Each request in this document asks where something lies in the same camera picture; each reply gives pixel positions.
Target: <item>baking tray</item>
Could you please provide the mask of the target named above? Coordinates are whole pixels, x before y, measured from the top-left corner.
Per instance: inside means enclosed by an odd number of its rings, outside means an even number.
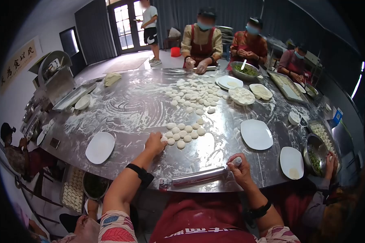
[[[65,182],[68,182],[68,180],[70,179],[69,175],[72,175],[73,173],[73,169],[74,167],[71,166],[70,164],[66,164],[65,166],[65,172],[63,173],[63,177],[62,177],[62,187],[61,187],[61,192],[59,193],[59,202],[61,203],[61,205],[63,205],[64,207],[66,207],[67,209],[74,211],[75,213],[77,213],[78,215],[81,215],[83,212],[83,208],[84,208],[84,201],[85,201],[85,195],[83,192],[83,201],[81,202],[81,213],[79,213],[76,209],[64,204],[62,202],[63,199],[63,190],[65,188]]]
[[[307,125],[307,128],[310,131],[310,133],[313,133],[314,134],[314,132],[312,131],[311,126],[316,125],[318,123],[321,124],[324,127],[324,129],[325,129],[325,131],[326,131],[326,133],[328,135],[328,138],[330,139],[331,143],[333,144],[335,153],[336,153],[337,158],[338,158],[338,168],[337,168],[337,172],[338,172],[339,169],[342,167],[342,159],[340,157],[340,153],[339,153],[339,149],[338,149],[337,143],[335,142],[335,140],[333,139],[333,137],[331,135],[331,130],[327,128],[326,124],[322,120],[309,120],[307,122],[307,124],[308,124]]]
[[[301,103],[301,104],[307,104],[308,103],[308,100],[306,99],[306,97],[297,89],[296,85],[293,83],[293,81],[287,75],[280,74],[280,73],[276,73],[276,72],[269,71],[269,70],[267,70],[267,73],[269,74],[269,76],[271,77],[271,79],[273,80],[273,82],[276,84],[276,86],[278,87],[278,89],[281,91],[281,93],[285,96],[285,98],[287,100],[293,101],[293,102],[297,102],[297,103]],[[274,75],[286,77],[291,82],[291,85],[294,86],[296,92],[299,93],[300,98],[302,98],[302,100],[298,100],[298,99],[294,99],[292,97],[289,97],[289,95],[285,92],[285,90],[282,88],[282,86],[280,86],[277,83],[277,81],[274,80],[274,78],[273,78]]]
[[[53,110],[63,111],[68,107],[73,106],[76,102],[84,95],[90,93],[96,88],[97,84],[83,84],[66,95],[62,100],[60,100],[54,107]]]

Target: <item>man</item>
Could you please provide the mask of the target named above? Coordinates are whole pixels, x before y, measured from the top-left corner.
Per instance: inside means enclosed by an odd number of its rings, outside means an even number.
[[[304,85],[304,56],[307,49],[304,44],[297,44],[294,50],[288,50],[281,56],[277,72],[289,76],[294,82]]]
[[[238,31],[234,35],[230,47],[232,61],[244,61],[258,68],[258,64],[264,64],[268,55],[266,40],[259,36],[263,28],[263,22],[259,18],[250,17],[246,24],[246,31]]]
[[[197,23],[187,25],[181,42],[183,68],[196,67],[197,74],[204,74],[207,66],[217,66],[222,56],[222,33],[215,28],[216,13],[212,7],[199,10]]]
[[[145,43],[150,46],[154,54],[154,58],[149,61],[150,66],[157,66],[162,63],[160,60],[160,48],[158,47],[156,28],[158,18],[157,8],[151,6],[148,0],[141,0],[141,6],[146,10],[143,13],[143,21],[137,21],[143,22],[141,28],[145,29],[143,32]]]

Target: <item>face mask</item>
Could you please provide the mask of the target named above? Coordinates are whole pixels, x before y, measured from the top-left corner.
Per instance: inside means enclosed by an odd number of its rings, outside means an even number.
[[[202,22],[200,21],[197,21],[197,25],[199,26],[200,29],[202,30],[209,30],[212,28],[212,25],[206,25],[206,24],[203,24]]]
[[[251,35],[258,35],[260,33],[260,31],[257,28],[250,25],[246,25],[246,30]]]
[[[295,50],[295,55],[296,55],[296,57],[297,57],[297,58],[299,58],[299,59],[304,59],[304,56],[302,56],[302,55],[298,54],[296,50]]]

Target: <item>gray curtain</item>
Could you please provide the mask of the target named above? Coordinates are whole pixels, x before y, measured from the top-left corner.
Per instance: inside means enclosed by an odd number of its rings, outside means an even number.
[[[78,38],[87,64],[116,56],[105,0],[94,0],[74,13]]]
[[[262,0],[153,0],[153,5],[158,9],[158,40],[163,48],[167,30],[174,27],[182,34],[186,25],[197,21],[200,7],[214,7],[218,15],[216,25],[233,27],[236,32],[244,30],[249,17],[260,16]]]

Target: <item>tray of dumplings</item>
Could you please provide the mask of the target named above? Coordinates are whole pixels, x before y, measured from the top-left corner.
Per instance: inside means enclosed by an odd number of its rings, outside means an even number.
[[[59,195],[63,206],[79,214],[83,212],[84,204],[83,176],[83,170],[68,164],[63,175],[64,184]]]

